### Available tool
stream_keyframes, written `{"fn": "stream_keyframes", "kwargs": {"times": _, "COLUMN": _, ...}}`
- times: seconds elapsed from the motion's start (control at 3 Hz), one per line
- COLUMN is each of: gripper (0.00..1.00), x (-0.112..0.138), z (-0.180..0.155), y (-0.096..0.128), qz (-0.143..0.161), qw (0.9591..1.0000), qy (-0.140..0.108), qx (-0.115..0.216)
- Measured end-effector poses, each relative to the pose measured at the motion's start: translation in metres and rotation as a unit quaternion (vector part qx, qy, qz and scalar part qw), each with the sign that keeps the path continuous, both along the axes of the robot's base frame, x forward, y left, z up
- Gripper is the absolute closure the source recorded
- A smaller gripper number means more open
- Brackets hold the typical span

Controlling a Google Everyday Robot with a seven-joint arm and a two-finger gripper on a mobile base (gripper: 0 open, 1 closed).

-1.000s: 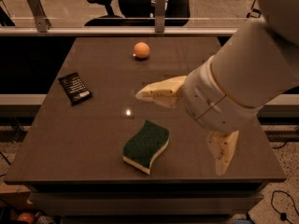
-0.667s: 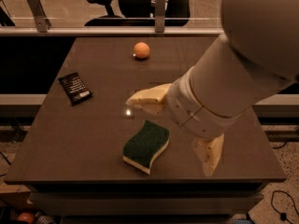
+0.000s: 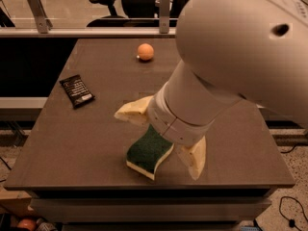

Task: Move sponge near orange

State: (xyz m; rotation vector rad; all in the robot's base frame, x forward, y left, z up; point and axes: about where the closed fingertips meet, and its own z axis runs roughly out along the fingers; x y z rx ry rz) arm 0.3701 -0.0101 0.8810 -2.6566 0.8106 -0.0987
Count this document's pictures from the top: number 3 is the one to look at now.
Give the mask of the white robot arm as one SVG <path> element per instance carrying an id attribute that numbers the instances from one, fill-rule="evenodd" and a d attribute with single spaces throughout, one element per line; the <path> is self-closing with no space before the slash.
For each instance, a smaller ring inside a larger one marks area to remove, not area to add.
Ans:
<path id="1" fill-rule="evenodd" d="M 308 125 L 308 22 L 300 0 L 190 0 L 175 39 L 181 60 L 169 80 L 115 113 L 147 128 L 127 151 L 131 169 L 154 178 L 176 152 L 198 179 L 207 131 L 243 99 Z"/>

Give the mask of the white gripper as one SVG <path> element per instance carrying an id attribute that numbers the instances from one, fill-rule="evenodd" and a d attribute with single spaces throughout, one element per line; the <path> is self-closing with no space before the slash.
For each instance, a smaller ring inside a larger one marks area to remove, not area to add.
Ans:
<path id="1" fill-rule="evenodd" d="M 175 144 L 176 154 L 191 178 L 197 180 L 200 177 L 206 162 L 206 138 L 203 136 L 213 122 L 199 126 L 182 121 L 171 112 L 161 91 L 153 97 L 146 96 L 124 104 L 115 112 L 115 118 L 138 126 L 149 120 L 164 139 L 178 143 Z"/>

